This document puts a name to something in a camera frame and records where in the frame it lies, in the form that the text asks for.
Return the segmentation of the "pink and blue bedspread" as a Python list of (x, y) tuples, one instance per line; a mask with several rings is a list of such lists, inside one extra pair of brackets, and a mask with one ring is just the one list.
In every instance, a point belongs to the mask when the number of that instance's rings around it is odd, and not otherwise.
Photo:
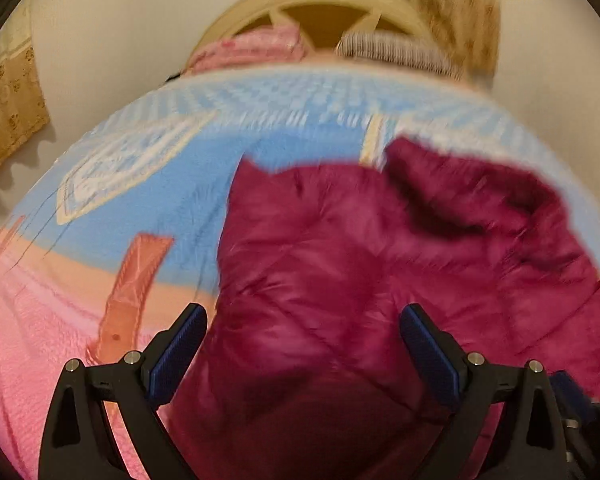
[(600, 274), (600, 214), (567, 168), (480, 93), (354, 64), (277, 65), (181, 78), (59, 157), (0, 229), (0, 447), (38, 474), (46, 413), (73, 358), (143, 350), (188, 304), (211, 325), (218, 250), (239, 164), (381, 169), (405, 138), (534, 174), (562, 199)]

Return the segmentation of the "magenta quilted puffer jacket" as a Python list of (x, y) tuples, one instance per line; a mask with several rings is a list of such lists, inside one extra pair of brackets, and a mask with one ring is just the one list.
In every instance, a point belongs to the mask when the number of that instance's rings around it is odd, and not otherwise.
[(201, 479), (409, 476), (446, 416), (399, 334), (413, 302), (465, 349), (600, 398), (600, 274), (530, 172), (405, 138), (381, 169), (243, 160), (218, 265), (169, 415)]

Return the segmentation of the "striped pillow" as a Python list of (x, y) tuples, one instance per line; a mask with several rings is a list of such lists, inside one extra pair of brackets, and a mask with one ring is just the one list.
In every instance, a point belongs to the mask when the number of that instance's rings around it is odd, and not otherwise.
[(464, 77), (464, 70), (434, 42), (385, 30), (346, 32), (339, 40), (336, 52), (343, 58), (392, 64), (454, 80)]

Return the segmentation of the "folded pink floral blanket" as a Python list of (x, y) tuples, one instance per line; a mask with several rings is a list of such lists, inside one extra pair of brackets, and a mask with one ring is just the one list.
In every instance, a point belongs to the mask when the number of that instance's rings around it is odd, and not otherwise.
[(309, 53), (297, 25), (262, 26), (210, 42), (189, 57), (184, 75), (268, 63), (294, 63)]

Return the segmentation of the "beige side window curtain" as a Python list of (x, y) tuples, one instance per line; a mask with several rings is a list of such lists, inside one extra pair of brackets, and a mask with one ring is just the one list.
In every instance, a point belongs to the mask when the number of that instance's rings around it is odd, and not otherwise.
[(49, 123), (35, 64), (31, 0), (22, 0), (0, 30), (0, 166)]

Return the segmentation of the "cream arched wooden headboard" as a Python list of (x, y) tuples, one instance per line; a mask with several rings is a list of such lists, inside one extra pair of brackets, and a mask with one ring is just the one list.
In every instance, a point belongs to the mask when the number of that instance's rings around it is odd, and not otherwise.
[(239, 0), (209, 26), (192, 53), (212, 41), (272, 25), (300, 28), (309, 49), (301, 61), (328, 55), (346, 32), (385, 30), (434, 41), (425, 21), (406, 0)]

